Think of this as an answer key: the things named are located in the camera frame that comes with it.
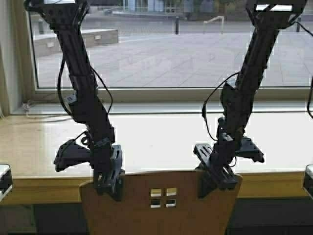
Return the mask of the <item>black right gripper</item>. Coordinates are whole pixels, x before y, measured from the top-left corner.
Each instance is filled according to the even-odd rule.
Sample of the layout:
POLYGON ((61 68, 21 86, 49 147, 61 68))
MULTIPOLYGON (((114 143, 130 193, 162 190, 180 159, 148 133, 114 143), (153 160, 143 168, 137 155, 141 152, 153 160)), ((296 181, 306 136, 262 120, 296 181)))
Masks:
POLYGON ((235 143, 231 137, 221 137, 213 146, 197 143, 193 152, 200 160, 197 169, 203 171, 199 180, 200 199, 216 189, 222 191, 235 189, 239 180, 229 166, 235 153, 235 143))

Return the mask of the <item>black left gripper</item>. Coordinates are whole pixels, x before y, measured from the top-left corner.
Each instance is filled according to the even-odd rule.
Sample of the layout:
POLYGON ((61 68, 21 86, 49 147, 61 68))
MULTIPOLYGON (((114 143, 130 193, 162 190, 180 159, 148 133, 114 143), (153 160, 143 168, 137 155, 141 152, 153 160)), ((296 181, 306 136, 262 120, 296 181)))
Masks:
POLYGON ((90 165, 93 168, 93 186, 98 195, 107 193, 121 202, 123 198, 122 150, 120 145, 112 145, 108 138, 93 144, 90 165))

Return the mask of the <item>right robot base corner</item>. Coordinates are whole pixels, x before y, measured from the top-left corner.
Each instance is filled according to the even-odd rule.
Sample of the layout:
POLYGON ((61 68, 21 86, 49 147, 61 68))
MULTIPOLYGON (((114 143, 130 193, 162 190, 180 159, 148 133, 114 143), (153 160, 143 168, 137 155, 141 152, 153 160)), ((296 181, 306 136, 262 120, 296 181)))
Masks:
POLYGON ((313 165, 309 164, 306 166, 304 180, 303 180, 303 189, 308 194, 310 198, 313 198, 313 165))

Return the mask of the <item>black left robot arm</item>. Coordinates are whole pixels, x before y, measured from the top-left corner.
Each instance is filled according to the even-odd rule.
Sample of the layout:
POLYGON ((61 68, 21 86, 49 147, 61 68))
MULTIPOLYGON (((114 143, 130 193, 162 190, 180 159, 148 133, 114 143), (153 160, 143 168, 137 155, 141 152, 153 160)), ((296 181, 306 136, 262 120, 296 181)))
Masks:
POLYGON ((61 84, 57 92, 62 107, 71 118, 84 124, 82 145, 75 139, 62 144, 54 164, 57 172, 88 162, 93 169, 93 186, 97 194, 107 193, 115 201, 122 200, 122 149, 115 145, 114 127, 98 96, 98 73, 90 64, 81 23, 90 6, 89 0, 47 2, 26 0, 24 8, 39 14, 56 34, 63 56, 60 69, 68 68, 74 92, 62 97, 61 84))

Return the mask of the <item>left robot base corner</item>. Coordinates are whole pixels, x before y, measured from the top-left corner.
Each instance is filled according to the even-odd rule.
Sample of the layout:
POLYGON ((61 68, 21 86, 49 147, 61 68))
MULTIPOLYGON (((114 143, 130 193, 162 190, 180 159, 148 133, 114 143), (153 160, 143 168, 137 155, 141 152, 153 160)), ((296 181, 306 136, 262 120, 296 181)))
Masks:
POLYGON ((0 165, 0 201, 2 201, 13 188, 13 178, 9 164, 0 165))

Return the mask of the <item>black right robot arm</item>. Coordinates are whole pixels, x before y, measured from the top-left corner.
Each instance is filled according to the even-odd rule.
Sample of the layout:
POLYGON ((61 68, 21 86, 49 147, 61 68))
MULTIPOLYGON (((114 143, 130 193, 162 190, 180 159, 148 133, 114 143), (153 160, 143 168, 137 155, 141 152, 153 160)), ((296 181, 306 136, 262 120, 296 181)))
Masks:
POLYGON ((233 190, 239 182, 231 162, 238 157, 263 163, 260 148, 245 136, 255 95, 268 67, 269 57, 279 32, 292 26, 303 13, 305 0, 248 0, 246 12, 254 26, 241 69, 223 83, 220 102, 223 116, 218 119, 216 142, 196 144, 194 154, 200 160, 198 197, 205 198, 216 189, 233 190))

